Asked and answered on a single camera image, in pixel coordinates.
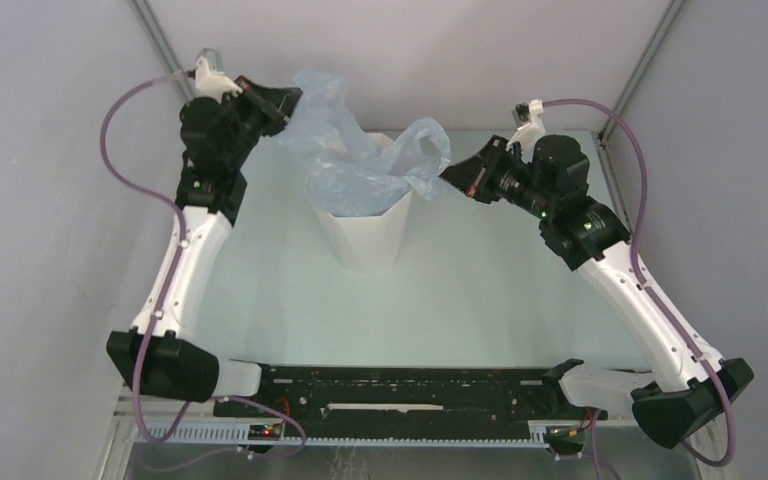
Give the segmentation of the blue plastic trash bag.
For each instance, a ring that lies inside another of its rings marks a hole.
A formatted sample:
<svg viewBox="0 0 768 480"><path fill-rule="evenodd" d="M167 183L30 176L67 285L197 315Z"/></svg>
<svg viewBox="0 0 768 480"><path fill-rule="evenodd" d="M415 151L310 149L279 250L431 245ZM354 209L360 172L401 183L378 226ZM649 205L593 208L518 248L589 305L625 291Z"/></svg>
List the blue plastic trash bag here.
<svg viewBox="0 0 768 480"><path fill-rule="evenodd" d="M276 141L303 170L316 209L336 217L375 216L407 193L434 199L446 191L440 174L451 163L451 145L439 122L416 120L380 146L349 110L343 78L306 69L291 85L302 96Z"/></svg>

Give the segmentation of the white translucent trash bin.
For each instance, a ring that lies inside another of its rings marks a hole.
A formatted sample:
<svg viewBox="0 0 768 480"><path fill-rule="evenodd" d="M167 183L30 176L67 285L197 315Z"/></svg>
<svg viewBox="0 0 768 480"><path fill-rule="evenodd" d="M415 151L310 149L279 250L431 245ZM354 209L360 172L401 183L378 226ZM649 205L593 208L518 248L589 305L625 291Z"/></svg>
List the white translucent trash bin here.
<svg viewBox="0 0 768 480"><path fill-rule="evenodd" d="M337 258L353 271L373 274L393 267L405 238L413 191L381 187L367 175L353 175L341 182L350 203L363 203L371 215L342 215L313 204Z"/></svg>

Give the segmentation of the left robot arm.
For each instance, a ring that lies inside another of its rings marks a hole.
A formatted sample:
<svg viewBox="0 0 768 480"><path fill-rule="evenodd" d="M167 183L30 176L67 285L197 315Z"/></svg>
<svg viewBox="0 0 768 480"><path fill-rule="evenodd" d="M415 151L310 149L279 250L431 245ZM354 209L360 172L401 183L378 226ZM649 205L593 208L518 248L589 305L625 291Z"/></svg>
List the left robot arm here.
<svg viewBox="0 0 768 480"><path fill-rule="evenodd" d="M252 416L276 403L262 367L196 345L194 333L207 282L235 225L247 181L244 162L263 137L284 130L303 92L269 88L244 76L180 110L183 168L171 207L174 224L150 294L126 331L114 331L106 351L135 395L189 402L237 396Z"/></svg>

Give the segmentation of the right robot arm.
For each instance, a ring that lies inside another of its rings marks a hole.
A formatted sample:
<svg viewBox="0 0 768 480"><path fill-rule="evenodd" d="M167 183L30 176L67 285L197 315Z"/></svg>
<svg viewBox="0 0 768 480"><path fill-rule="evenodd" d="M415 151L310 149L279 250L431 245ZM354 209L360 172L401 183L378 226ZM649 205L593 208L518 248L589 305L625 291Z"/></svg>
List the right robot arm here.
<svg viewBox="0 0 768 480"><path fill-rule="evenodd" d="M646 358L635 374L568 360L547 375L545 411L566 418L579 407L629 415L656 444L672 449L724 412L754 378L742 358L724 358L670 304L632 255L631 235L588 193L590 161L564 135L537 141L531 161L500 136L441 177L466 197L504 200L535 216L546 246L614 309Z"/></svg>

